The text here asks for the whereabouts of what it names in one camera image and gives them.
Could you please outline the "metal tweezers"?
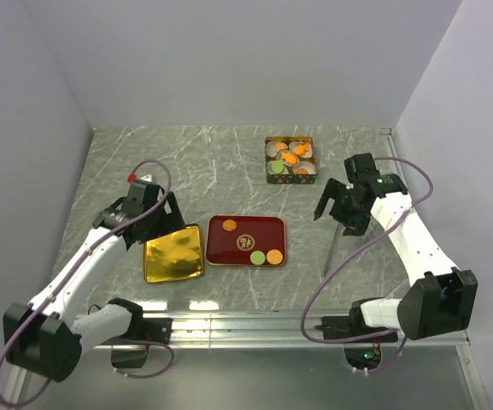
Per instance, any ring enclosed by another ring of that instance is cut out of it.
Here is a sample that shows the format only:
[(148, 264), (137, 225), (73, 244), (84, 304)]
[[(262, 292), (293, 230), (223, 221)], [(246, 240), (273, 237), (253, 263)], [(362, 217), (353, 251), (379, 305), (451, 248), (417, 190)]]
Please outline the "metal tweezers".
[(336, 229), (334, 231), (334, 234), (333, 234), (333, 237), (332, 237), (332, 241), (330, 243), (330, 246), (329, 246), (329, 249), (328, 249), (328, 252), (327, 252), (327, 255), (326, 255), (326, 262), (325, 262), (325, 265), (324, 265), (324, 268), (323, 268), (323, 278), (325, 278), (326, 275), (330, 271), (330, 265), (332, 263), (332, 257), (333, 257), (332, 255), (333, 255), (333, 251), (334, 251), (334, 249), (336, 247), (337, 240), (339, 238), (340, 227), (341, 227), (341, 225), (340, 224), (337, 224)]

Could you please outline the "green cookie tin box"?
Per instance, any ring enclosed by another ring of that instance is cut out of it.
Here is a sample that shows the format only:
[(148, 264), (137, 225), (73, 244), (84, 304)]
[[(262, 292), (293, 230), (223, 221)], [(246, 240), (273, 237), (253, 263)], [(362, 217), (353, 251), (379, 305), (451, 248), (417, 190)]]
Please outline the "green cookie tin box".
[[(287, 150), (280, 151), (276, 157), (268, 157), (266, 155), (266, 145), (269, 141), (281, 141), (288, 145)], [(265, 171), (266, 181), (270, 185), (311, 185), (313, 184), (319, 173), (319, 168), (316, 161), (315, 152), (312, 158), (300, 158), (293, 154), (290, 150), (290, 144), (294, 141), (306, 141), (312, 144), (314, 151), (314, 140), (311, 137), (267, 137), (265, 139)], [(267, 163), (269, 161), (282, 161), (288, 167), (288, 174), (284, 175), (269, 175), (267, 173)], [(312, 162), (316, 166), (317, 173), (315, 175), (295, 175), (292, 168), (301, 161)]]

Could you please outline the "gold tin lid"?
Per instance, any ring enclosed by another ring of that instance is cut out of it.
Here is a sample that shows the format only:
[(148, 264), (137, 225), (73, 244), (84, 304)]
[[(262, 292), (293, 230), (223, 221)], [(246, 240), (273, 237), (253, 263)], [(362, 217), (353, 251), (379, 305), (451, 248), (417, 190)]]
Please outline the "gold tin lid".
[(144, 244), (143, 275), (148, 284), (199, 278), (204, 269), (202, 232), (197, 224)]

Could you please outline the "brown round cookie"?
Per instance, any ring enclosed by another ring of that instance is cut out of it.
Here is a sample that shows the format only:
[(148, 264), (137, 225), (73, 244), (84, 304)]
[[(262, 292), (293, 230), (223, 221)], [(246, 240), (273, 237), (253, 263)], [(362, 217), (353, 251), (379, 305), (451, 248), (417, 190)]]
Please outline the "brown round cookie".
[(237, 222), (231, 219), (224, 220), (222, 223), (222, 228), (225, 231), (229, 231), (229, 232), (235, 231), (237, 229)]

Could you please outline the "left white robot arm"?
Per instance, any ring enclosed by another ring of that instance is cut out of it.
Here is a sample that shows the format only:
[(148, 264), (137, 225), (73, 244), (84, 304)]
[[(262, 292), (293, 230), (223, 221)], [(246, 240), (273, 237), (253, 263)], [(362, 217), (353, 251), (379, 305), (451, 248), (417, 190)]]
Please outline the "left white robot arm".
[(134, 244), (179, 231), (185, 222), (172, 191), (143, 179), (129, 184), (126, 196), (101, 211), (78, 252), (27, 304), (12, 304), (3, 316), (9, 364), (50, 381), (65, 380), (82, 354), (112, 339), (146, 339), (141, 306), (110, 300), (92, 315), (79, 317), (86, 298)]

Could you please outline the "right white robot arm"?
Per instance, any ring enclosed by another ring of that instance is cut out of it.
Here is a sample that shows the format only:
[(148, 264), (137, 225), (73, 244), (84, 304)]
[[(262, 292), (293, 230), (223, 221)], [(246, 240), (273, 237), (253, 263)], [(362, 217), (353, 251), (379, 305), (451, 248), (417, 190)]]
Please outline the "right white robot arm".
[(472, 317), (478, 280), (461, 270), (441, 249), (421, 220), (414, 200), (395, 173), (383, 174), (370, 153), (344, 161), (347, 183), (328, 179), (314, 218), (327, 212), (344, 235), (364, 235), (371, 221), (389, 238), (408, 275), (410, 288), (401, 299), (356, 301), (337, 340), (356, 343), (400, 331), (419, 340), (464, 331)]

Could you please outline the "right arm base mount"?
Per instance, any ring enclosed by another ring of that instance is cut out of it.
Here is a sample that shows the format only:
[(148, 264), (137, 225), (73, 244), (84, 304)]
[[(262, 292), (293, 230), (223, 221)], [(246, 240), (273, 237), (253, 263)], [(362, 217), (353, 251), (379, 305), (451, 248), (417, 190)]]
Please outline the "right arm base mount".
[(325, 340), (347, 337), (365, 336), (375, 332), (385, 331), (385, 328), (366, 326), (362, 319), (351, 319), (349, 316), (323, 316), (315, 330), (321, 331)]

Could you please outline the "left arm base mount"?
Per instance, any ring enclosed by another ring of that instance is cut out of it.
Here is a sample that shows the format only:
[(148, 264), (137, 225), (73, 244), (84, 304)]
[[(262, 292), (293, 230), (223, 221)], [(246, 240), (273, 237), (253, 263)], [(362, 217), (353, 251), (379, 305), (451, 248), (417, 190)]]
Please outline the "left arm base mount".
[(139, 339), (169, 344), (172, 325), (171, 318), (143, 318)]

